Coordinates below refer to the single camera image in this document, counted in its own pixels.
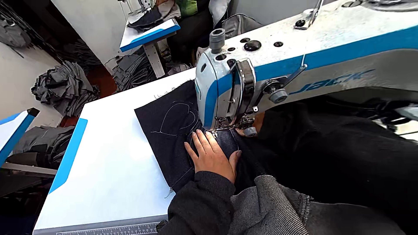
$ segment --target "heart stitching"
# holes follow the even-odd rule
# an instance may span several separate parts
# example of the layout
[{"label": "heart stitching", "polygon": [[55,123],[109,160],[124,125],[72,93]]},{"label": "heart stitching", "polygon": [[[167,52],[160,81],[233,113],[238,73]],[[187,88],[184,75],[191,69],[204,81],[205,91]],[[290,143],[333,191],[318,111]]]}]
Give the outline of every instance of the heart stitching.
[{"label": "heart stitching", "polygon": [[187,114],[192,113],[192,114],[193,114],[193,117],[194,117],[193,122],[191,122],[189,125],[187,125],[187,126],[185,126],[185,127],[180,128],[179,130],[184,129],[184,128],[186,128],[186,127],[189,127],[189,126],[191,126],[191,125],[195,124],[195,122],[196,122],[196,115],[195,115],[193,112],[191,112],[191,111],[190,111],[190,106],[189,106],[188,104],[178,103],[178,104],[175,104],[175,105],[171,106],[171,107],[168,109],[168,111],[167,111],[166,115],[164,116],[163,122],[161,123],[160,131],[151,131],[150,133],[161,133],[161,134],[164,134],[164,135],[178,136],[178,135],[173,135],[173,134],[168,134],[168,133],[164,133],[164,132],[162,132],[163,125],[164,125],[164,121],[166,120],[166,117],[167,117],[168,112],[170,112],[170,110],[171,110],[174,106],[176,106],[176,105],[187,105],[187,107],[188,107]]}]

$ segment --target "gray knob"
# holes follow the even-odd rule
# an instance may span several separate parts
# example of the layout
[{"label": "gray knob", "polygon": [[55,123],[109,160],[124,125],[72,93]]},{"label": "gray knob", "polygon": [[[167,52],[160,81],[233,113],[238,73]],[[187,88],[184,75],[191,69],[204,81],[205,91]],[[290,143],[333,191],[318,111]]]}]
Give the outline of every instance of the gray knob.
[{"label": "gray knob", "polygon": [[217,28],[209,34],[209,48],[212,49],[212,54],[218,54],[222,51],[225,45],[225,30]]},{"label": "gray knob", "polygon": [[245,135],[245,137],[257,136],[257,130],[255,129],[255,127],[249,127],[249,128],[244,130],[244,135]]},{"label": "gray knob", "polygon": [[285,101],[287,96],[287,92],[284,89],[278,89],[271,94],[269,99],[271,102],[278,104]]}]

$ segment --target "red floor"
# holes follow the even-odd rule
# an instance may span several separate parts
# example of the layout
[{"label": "red floor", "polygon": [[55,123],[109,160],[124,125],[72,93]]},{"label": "red floor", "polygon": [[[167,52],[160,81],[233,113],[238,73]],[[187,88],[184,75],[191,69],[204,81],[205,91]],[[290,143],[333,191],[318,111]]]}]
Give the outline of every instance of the red floor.
[{"label": "red floor", "polygon": [[[91,85],[97,85],[100,89],[100,98],[110,96],[116,91],[116,84],[113,77],[104,66],[100,66],[90,71],[87,79]],[[60,127],[75,126],[78,117],[64,117],[59,124]]]}]

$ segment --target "second sewing machine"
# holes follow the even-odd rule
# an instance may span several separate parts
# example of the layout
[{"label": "second sewing machine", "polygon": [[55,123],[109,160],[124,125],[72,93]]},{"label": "second sewing machine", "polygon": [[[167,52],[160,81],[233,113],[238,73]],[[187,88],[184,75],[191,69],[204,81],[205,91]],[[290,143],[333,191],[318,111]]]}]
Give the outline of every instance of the second sewing machine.
[{"label": "second sewing machine", "polygon": [[418,120],[418,1],[322,4],[228,40],[211,33],[195,79],[207,130],[254,136],[256,114],[320,95],[388,127]]}]

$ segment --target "human hand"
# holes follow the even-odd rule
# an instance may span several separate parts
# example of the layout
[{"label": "human hand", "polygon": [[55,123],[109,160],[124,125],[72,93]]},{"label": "human hand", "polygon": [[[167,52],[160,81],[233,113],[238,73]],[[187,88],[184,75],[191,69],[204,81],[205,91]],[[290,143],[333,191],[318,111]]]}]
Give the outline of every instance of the human hand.
[{"label": "human hand", "polygon": [[[261,126],[263,125],[264,115],[265,115],[265,112],[262,112],[262,113],[257,114],[255,116],[255,120],[254,120],[254,123],[252,124],[252,126],[255,127],[255,129],[257,130],[257,133],[260,132]],[[245,136],[244,135],[244,129],[236,128],[235,130],[238,132],[238,134],[240,136]]]},{"label": "human hand", "polygon": [[186,147],[187,152],[194,162],[195,172],[214,172],[227,178],[232,183],[235,183],[235,178],[237,177],[237,162],[242,151],[238,150],[233,152],[228,161],[212,133],[207,131],[205,136],[202,131],[198,129],[196,130],[196,133],[192,132],[191,137],[199,156],[196,155],[189,143],[184,142],[184,147]]}]

